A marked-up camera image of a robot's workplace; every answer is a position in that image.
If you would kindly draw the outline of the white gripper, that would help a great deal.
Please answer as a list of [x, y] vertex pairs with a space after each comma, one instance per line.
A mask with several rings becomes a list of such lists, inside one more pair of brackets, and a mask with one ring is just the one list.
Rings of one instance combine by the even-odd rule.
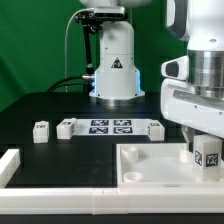
[[207, 98], [187, 82], [189, 58], [182, 56], [161, 66], [161, 112], [165, 119], [183, 125], [187, 150], [193, 148], [196, 130], [224, 138], [224, 98]]

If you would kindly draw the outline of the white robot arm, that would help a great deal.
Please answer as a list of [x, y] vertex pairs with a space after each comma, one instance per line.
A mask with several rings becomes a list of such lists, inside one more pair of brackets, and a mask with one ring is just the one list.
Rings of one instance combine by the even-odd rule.
[[[93, 100], [114, 103], [144, 95], [134, 67], [134, 30], [124, 11], [152, 1], [80, 0], [90, 21], [102, 27]], [[224, 138], [224, 0], [166, 0], [166, 28], [187, 43], [187, 54], [161, 66], [162, 115]]]

